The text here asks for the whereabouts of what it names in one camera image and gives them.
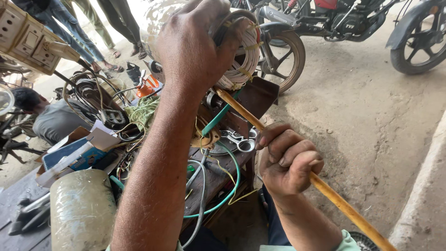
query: motorcycle fender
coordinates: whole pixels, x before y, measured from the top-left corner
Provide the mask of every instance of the motorcycle fender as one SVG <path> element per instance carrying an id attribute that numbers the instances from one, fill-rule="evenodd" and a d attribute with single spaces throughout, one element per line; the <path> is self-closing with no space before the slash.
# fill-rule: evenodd
<path id="1" fill-rule="evenodd" d="M 288 24 L 284 24 L 281 22 L 269 22 L 261 24 L 260 30 L 262 31 L 262 34 L 265 35 L 267 41 L 269 42 L 272 37 L 284 31 L 294 30 L 294 28 Z"/>
<path id="2" fill-rule="evenodd" d="M 386 48 L 390 47 L 392 50 L 395 50 L 401 48 L 401 46 L 405 46 L 406 39 L 410 36 L 415 27 L 422 21 L 421 19 L 431 11 L 433 6 L 438 6 L 438 11 L 443 12 L 440 16 L 445 16 L 445 3 L 446 0 L 421 0 L 398 22 L 387 40 Z"/>

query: hairy forearm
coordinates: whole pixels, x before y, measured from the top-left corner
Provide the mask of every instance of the hairy forearm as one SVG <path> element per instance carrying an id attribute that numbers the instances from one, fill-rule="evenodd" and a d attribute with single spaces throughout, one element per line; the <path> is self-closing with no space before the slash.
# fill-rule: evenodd
<path id="1" fill-rule="evenodd" d="M 167 83 L 120 203 L 114 250 L 174 250 L 184 214 L 186 163 L 203 93 Z"/>
<path id="2" fill-rule="evenodd" d="M 274 198 L 288 240 L 296 250 L 330 251 L 342 241 L 341 230 L 303 194 Z"/>

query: shock absorber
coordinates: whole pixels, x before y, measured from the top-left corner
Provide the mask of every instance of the shock absorber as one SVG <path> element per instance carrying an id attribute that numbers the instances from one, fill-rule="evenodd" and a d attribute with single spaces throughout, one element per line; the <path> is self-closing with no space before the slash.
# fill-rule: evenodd
<path id="1" fill-rule="evenodd" d="M 289 0 L 288 6 L 286 7 L 285 11 L 283 13 L 288 14 L 291 10 L 296 6 L 297 0 Z"/>

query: hand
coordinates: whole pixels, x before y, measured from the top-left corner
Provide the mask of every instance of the hand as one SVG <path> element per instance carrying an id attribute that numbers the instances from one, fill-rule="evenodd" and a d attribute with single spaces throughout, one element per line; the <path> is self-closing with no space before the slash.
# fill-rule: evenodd
<path id="1" fill-rule="evenodd" d="M 157 41 L 166 82 L 205 92 L 230 68 L 249 20 L 233 22 L 219 47 L 208 35 L 210 25 L 228 14 L 229 7 L 228 0 L 191 0 L 169 17 Z"/>
<path id="2" fill-rule="evenodd" d="M 310 172 L 319 174 L 324 161 L 316 146 L 292 130 L 289 124 L 268 125 L 257 137 L 256 149 L 264 150 L 260 174 L 270 194 L 296 195 L 310 186 Z"/>

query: concrete floor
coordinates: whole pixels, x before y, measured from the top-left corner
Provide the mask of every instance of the concrete floor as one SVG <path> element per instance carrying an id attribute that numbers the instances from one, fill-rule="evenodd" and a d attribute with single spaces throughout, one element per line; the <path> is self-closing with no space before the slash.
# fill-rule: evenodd
<path id="1" fill-rule="evenodd" d="M 129 0 L 129 4 L 138 22 L 144 23 L 141 6 L 147 2 Z M 105 20 L 100 9 L 96 10 Z M 86 24 L 82 14 L 78 16 L 81 23 Z M 392 20 L 388 16 L 380 30 L 362 43 L 331 43 L 322 38 L 303 37 L 304 71 L 296 84 L 279 98 L 279 105 L 273 106 L 264 117 L 267 124 L 290 122 L 299 133 L 314 141 L 326 161 L 322 178 L 384 236 L 390 235 L 400 217 L 446 107 L 446 62 L 415 76 L 406 76 L 393 69 L 390 51 L 384 48 L 393 30 Z M 85 25 L 85 31 L 97 41 L 107 60 L 125 66 L 125 61 L 130 59 L 146 69 L 142 61 L 128 57 L 129 43 L 108 24 L 107 29 L 116 48 L 121 50 L 119 59 L 111 59 L 97 33 Z M 58 66 L 66 76 L 78 68 L 66 60 Z M 129 81 L 125 73 L 116 77 Z M 52 91 L 59 86 L 62 81 L 55 76 L 35 78 L 34 89 L 47 98 L 55 96 Z M 37 138 L 28 142 L 39 150 L 48 147 Z M 36 157 L 23 152 L 18 154 L 24 160 Z M 3 165 L 0 171 L 0 187 L 5 188 L 37 166 L 33 162 L 20 165 L 10 157 L 7 161 L 9 164 Z M 443 249 L 433 241 L 446 236 L 442 221 L 438 221 L 445 217 L 443 176 L 443 171 L 437 173 L 433 182 L 437 186 L 432 186 L 426 195 L 426 207 L 431 210 L 419 215 L 419 228 L 414 226 L 419 235 L 413 238 L 413 250 Z M 314 188 L 306 195 L 341 228 L 357 230 Z M 266 220 L 256 194 L 248 199 L 249 203 L 237 202 L 229 207 L 212 226 L 215 235 L 227 243 L 230 250 L 258 250 L 258 246 L 267 241 Z"/>

